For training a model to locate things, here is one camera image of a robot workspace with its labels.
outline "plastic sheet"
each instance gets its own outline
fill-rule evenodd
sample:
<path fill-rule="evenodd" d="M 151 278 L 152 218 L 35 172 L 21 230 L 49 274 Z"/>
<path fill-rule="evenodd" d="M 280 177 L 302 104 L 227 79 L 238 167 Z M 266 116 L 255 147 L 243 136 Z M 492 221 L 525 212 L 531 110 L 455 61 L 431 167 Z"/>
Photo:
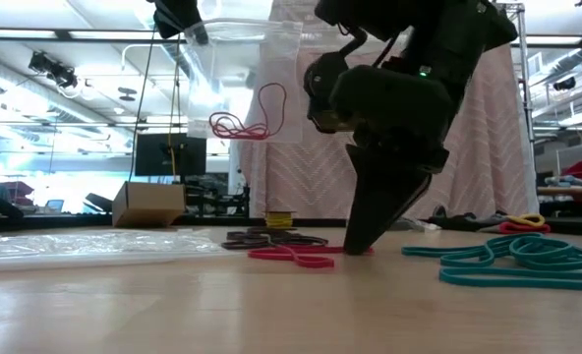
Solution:
<path fill-rule="evenodd" d="M 0 237 L 0 271 L 171 262 L 229 254 L 208 230 L 92 230 L 71 234 Z"/>
<path fill-rule="evenodd" d="M 205 27 L 208 44 L 198 45 L 192 40 L 193 44 L 183 49 L 190 71 L 185 112 L 189 135 L 277 143 L 302 141 L 305 118 L 292 114 L 301 90 L 296 59 L 302 24 L 217 19 L 196 25 L 186 34 L 198 32 L 200 26 Z M 250 92 L 251 100 L 238 91 Z M 243 101 L 236 102 L 237 97 Z"/>

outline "monitor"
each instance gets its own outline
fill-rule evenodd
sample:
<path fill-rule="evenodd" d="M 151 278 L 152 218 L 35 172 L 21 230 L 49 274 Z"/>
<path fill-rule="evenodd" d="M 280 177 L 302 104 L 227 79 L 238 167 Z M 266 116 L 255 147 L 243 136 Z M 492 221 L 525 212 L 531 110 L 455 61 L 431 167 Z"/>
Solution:
<path fill-rule="evenodd" d="M 175 173 L 180 176 L 205 174 L 206 139 L 171 134 L 175 151 Z M 168 134 L 139 134 L 136 146 L 136 176 L 172 176 Z"/>

